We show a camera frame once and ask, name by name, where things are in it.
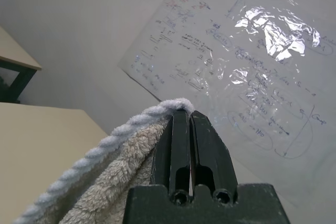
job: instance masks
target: beige surface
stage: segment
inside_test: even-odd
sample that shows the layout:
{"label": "beige surface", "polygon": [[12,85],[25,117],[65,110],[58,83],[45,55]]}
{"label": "beige surface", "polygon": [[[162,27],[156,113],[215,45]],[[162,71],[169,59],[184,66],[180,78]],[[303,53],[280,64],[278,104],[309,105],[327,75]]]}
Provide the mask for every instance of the beige surface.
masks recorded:
{"label": "beige surface", "polygon": [[0,26],[0,59],[41,70],[41,66]]}
{"label": "beige surface", "polygon": [[82,110],[0,103],[0,223],[11,223],[105,136]]}

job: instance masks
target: white rope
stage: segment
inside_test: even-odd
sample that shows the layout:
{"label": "white rope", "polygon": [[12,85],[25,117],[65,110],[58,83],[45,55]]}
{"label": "white rope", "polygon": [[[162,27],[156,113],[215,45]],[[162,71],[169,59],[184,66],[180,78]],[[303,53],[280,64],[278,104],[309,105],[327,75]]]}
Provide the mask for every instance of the white rope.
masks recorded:
{"label": "white rope", "polygon": [[64,195],[84,173],[90,171],[95,164],[101,162],[107,154],[118,149],[131,135],[179,109],[184,109],[189,114],[194,111],[193,105],[185,98],[166,100],[158,106],[144,110],[140,115],[133,116],[126,124],[115,128],[110,136],[100,141],[98,147],[89,150],[84,158],[75,162],[71,169],[65,171],[56,182],[51,184],[47,191],[41,194],[35,203],[28,207],[13,224],[33,223],[44,214],[47,207]]}

